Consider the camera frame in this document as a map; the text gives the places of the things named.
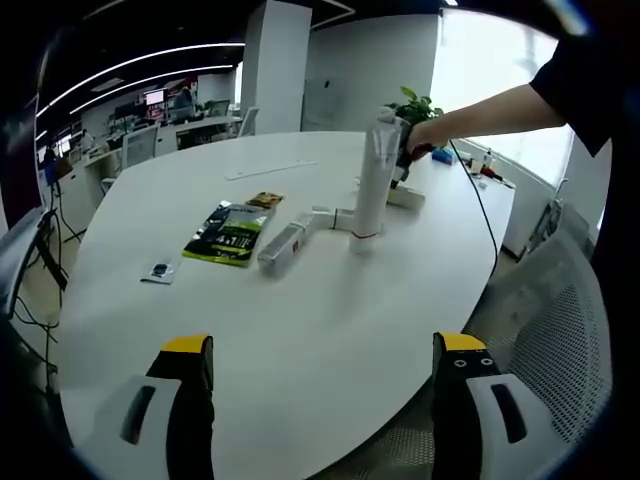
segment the computer monitor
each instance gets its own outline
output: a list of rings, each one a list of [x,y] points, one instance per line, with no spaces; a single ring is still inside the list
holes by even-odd
[[[145,92],[144,99],[147,105],[162,103],[164,102],[164,89]]]

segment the ceiling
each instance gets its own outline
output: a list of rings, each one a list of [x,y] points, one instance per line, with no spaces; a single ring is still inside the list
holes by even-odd
[[[341,1],[355,13],[320,28],[386,15],[435,14],[442,5],[441,0]],[[38,6],[33,32],[27,32],[26,38],[21,39],[21,54],[12,60],[17,67],[17,75],[22,75],[24,80],[15,87],[11,86],[17,95],[7,103],[33,95],[37,66],[47,45],[51,54],[42,82],[41,109],[78,82],[132,58],[180,46],[242,42],[247,18],[261,3],[262,0],[224,3],[180,0],[163,8],[157,0],[84,0],[81,3],[59,0],[55,8],[51,5]],[[331,0],[290,0],[290,3],[312,8],[312,25],[345,12]],[[553,14],[539,0],[458,0],[458,4],[515,19],[551,34],[561,31]],[[121,86],[189,68],[235,66],[242,61],[242,56],[242,47],[203,48],[127,65],[87,83],[51,106],[38,119],[38,130],[55,131],[68,124],[71,110],[99,95],[91,89],[113,77],[123,80]]]

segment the potted plant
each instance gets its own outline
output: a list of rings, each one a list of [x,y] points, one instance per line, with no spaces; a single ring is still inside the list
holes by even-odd
[[[418,97],[408,87],[400,87],[400,90],[407,96],[409,101],[405,104],[389,103],[387,107],[393,108],[396,115],[409,122],[412,127],[425,120],[437,118],[444,113],[441,108],[431,108],[431,99],[429,97]]]

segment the mesh chair back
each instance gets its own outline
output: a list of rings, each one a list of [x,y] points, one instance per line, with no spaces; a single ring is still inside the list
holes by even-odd
[[[244,120],[242,121],[242,125],[240,126],[238,137],[247,137],[254,134],[256,117],[258,116],[259,111],[260,109],[258,107],[250,107],[247,110],[247,114],[244,116]]]
[[[213,102],[213,105],[209,109],[209,115],[212,117],[223,117],[227,114],[229,110],[230,100],[220,100],[217,102]]]
[[[122,169],[132,167],[156,156],[158,126],[143,128],[125,136],[122,141]]]
[[[611,396],[611,352],[597,279],[566,231],[492,282],[466,330],[546,404],[568,446],[580,443]]]

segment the white cylindrical container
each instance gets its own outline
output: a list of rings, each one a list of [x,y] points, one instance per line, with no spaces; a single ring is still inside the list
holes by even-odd
[[[492,165],[493,165],[493,154],[491,153],[491,150],[487,150],[482,157],[482,166],[491,168]]]
[[[349,249],[354,253],[370,251],[380,233],[400,147],[400,119],[378,118],[366,133],[360,189],[349,242]]]

